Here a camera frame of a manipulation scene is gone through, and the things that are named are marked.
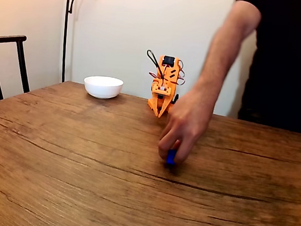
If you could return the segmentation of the person's hand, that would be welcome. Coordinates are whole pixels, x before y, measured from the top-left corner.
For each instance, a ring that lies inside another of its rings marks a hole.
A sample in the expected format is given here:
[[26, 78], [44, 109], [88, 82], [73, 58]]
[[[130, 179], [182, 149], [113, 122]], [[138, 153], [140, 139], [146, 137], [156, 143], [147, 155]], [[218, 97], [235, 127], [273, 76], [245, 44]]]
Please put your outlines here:
[[193, 89], [174, 104], [158, 142], [162, 159], [167, 158], [171, 149], [177, 151], [174, 158], [176, 164], [187, 159], [209, 125], [218, 96], [215, 91]]

